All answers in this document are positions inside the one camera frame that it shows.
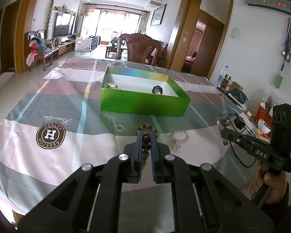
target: cardboard box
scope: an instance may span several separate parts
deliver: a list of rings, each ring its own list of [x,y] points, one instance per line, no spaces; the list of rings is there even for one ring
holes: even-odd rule
[[[108,83],[118,89],[107,88]],[[153,94],[161,86],[163,94]],[[108,66],[101,88],[101,111],[155,116],[184,115],[191,99],[168,75]]]

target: bowl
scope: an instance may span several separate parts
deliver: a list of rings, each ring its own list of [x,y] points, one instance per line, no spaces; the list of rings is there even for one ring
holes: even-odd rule
[[[262,119],[260,119],[258,122],[258,128],[259,131],[261,131],[263,134],[268,134],[271,132],[271,128],[269,127],[269,125]]]

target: striped tablecloth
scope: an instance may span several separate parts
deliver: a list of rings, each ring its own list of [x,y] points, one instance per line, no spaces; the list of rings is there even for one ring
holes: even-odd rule
[[[183,117],[146,116],[100,111],[100,90],[108,65],[169,75],[189,95]],[[159,132],[158,142],[170,145],[170,133],[186,130],[189,141],[171,153],[187,163],[213,164],[239,189],[250,180],[228,146],[223,146],[216,119],[241,111],[202,77],[119,60],[75,58],[53,69],[12,109],[0,124],[0,199],[26,214],[84,163],[105,164],[136,140],[142,124]],[[40,144],[39,129],[57,122],[65,134],[52,148]],[[116,125],[125,126],[123,132]],[[51,139],[53,132],[43,135]],[[238,150],[244,162],[252,159]],[[155,185],[151,157],[141,183],[123,185],[119,232],[171,232],[173,211],[169,184]]]

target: plastic water bottle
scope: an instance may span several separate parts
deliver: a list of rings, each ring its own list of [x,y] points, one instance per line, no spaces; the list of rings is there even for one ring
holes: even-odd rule
[[[220,73],[220,76],[216,82],[216,87],[219,87],[223,81],[223,78],[227,72],[227,69],[228,69],[228,66],[225,66],[225,68],[222,69],[221,73]]]

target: floor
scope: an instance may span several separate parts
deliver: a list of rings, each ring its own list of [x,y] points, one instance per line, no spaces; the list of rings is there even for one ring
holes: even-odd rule
[[[23,74],[2,73],[0,74],[0,123],[18,103],[18,101],[28,92],[28,89],[44,78],[52,69],[59,64],[75,56],[104,58],[106,55],[106,46],[98,46],[92,52],[70,51],[59,57],[58,60],[46,64],[46,71],[43,71],[42,65],[33,66],[31,72]]]

